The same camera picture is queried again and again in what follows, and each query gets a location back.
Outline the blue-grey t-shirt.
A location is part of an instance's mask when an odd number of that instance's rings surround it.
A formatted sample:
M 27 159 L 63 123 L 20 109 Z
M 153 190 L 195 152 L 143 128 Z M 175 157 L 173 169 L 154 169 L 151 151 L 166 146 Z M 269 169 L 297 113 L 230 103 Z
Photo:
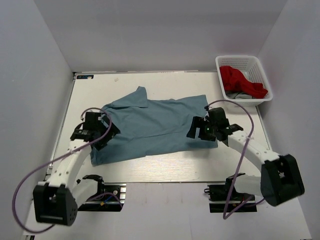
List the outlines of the blue-grey t-shirt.
M 144 87 L 103 106 L 120 130 L 101 150 L 92 149 L 93 166 L 145 156 L 217 148 L 216 141 L 188 138 L 193 117 L 206 115 L 205 95 L 150 100 Z

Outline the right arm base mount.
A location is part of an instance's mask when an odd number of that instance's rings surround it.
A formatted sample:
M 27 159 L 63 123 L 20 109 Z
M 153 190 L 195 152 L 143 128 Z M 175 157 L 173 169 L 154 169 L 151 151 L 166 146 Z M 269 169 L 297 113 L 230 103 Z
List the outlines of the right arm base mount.
M 223 213 L 225 203 L 228 196 L 228 191 L 225 188 L 223 183 L 219 184 L 209 184 L 204 189 L 204 194 L 208 195 L 209 198 L 209 212 L 210 213 Z M 250 195 L 247 193 L 238 193 L 233 190 L 232 195 L 230 197 L 227 213 L 235 209 L 238 205 L 240 205 L 244 200 L 249 198 Z M 249 200 L 243 207 L 238 209 L 237 213 L 255 213 L 257 212 L 257 206 L 255 205 L 255 197 Z

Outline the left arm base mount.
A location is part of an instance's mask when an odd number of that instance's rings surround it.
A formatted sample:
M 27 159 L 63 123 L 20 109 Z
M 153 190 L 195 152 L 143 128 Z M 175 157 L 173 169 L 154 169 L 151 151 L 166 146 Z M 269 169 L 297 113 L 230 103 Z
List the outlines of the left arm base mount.
M 79 208 L 79 212 L 120 212 L 125 204 L 126 183 L 98 183 L 97 193 Z

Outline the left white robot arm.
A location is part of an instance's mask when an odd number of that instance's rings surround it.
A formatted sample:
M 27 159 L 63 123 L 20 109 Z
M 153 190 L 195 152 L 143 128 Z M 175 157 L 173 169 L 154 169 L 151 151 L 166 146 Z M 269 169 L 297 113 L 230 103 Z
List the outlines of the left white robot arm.
M 87 174 L 78 178 L 77 175 L 91 152 L 106 147 L 120 130 L 106 112 L 88 111 L 81 117 L 82 123 L 73 130 L 65 156 L 58 161 L 50 177 L 33 190 L 38 223 L 71 226 L 83 204 L 108 194 L 102 176 Z

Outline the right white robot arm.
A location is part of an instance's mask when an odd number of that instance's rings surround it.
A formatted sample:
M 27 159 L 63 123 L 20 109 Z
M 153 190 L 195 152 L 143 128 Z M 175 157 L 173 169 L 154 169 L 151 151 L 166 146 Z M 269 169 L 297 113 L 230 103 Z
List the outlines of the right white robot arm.
M 195 116 L 186 135 L 204 141 L 220 141 L 239 152 L 259 171 L 260 176 L 237 173 L 225 180 L 224 189 L 212 191 L 212 200 L 236 200 L 244 195 L 261 196 L 275 207 L 305 193 L 297 160 L 290 154 L 280 155 L 253 140 L 238 124 L 230 124 L 221 107 Z

